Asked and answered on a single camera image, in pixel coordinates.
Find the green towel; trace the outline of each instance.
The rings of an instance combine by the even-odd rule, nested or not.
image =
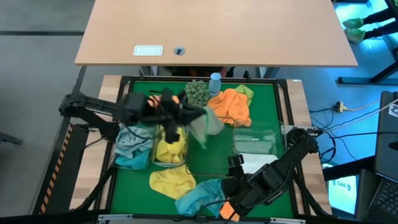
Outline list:
[[[242,94],[245,94],[246,96],[248,96],[248,106],[250,106],[251,100],[253,99],[254,92],[245,85],[240,85],[240,86],[236,87],[235,90],[238,93],[242,93]]]

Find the wooden table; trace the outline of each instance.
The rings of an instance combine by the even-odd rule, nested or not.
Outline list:
[[[99,93],[99,98],[102,100],[116,101],[120,80],[121,76],[105,76],[101,91]],[[307,101],[305,99],[302,82],[300,80],[287,80],[287,84],[294,123],[296,125],[310,126],[310,115],[307,108]],[[287,110],[284,103],[285,99],[283,97],[284,94],[282,92],[282,88],[280,88],[279,91],[282,114],[284,121],[287,121]],[[98,132],[90,133],[87,143],[93,142],[99,138],[100,135]],[[94,186],[96,185],[100,176],[105,147],[106,142],[102,141],[85,150],[70,208],[79,206],[79,204],[82,203],[84,198],[93,190]],[[315,200],[322,206],[322,208],[326,212],[331,213],[318,154],[309,154],[303,160],[302,166],[307,188],[315,197]],[[295,191],[299,212],[303,213],[299,189],[296,188]],[[106,194],[103,194],[100,208],[104,208],[105,200]]]
[[[160,45],[137,56],[137,45]],[[176,55],[174,49],[185,53]],[[97,0],[77,65],[352,67],[331,1]]]

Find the green shoe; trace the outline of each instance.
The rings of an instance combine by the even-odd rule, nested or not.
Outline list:
[[[348,19],[347,21],[343,22],[343,25],[347,28],[361,28],[363,26],[363,19]]]
[[[347,36],[347,39],[354,42],[355,44],[359,44],[363,41],[365,37],[365,31],[360,29],[350,29],[347,28],[344,30],[344,33]]]

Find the teal cloth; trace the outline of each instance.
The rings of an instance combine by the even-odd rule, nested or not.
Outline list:
[[[122,128],[116,137],[115,153],[118,156],[115,163],[128,169],[145,169],[149,163],[150,150],[154,145],[153,135],[142,128],[131,126],[129,129],[142,138],[131,134],[126,127]]]
[[[133,169],[133,170],[143,170],[148,166],[149,163],[149,153],[150,150],[134,151],[134,158],[130,159],[126,156],[118,156],[115,163],[121,167]]]
[[[133,152],[135,150],[143,152],[154,147],[153,135],[151,135],[147,130],[134,126],[129,127],[129,129],[134,134],[145,139],[131,134],[126,127],[123,127],[120,129],[120,132],[116,137],[115,153],[132,159],[134,157]]]
[[[225,200],[224,192],[221,189],[221,179],[211,179],[200,182],[192,191],[175,201],[178,214],[194,216],[200,208],[210,202]],[[216,218],[218,218],[221,206],[224,203],[217,203],[207,206]]]

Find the orange cloth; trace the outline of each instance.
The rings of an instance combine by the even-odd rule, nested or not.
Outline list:
[[[224,219],[229,219],[230,216],[232,215],[232,213],[234,212],[234,208],[231,206],[231,204],[229,202],[225,202],[225,204],[223,205],[223,207],[220,210],[220,215],[224,218]],[[238,222],[239,221],[239,215],[235,213],[234,216],[232,216],[231,218],[232,221],[234,222]]]
[[[233,118],[235,126],[251,125],[248,97],[245,94],[238,93],[234,89],[220,91],[218,96],[212,98],[207,103],[208,107],[213,109],[215,114],[220,117]],[[220,119],[223,123],[232,124],[232,119]]]

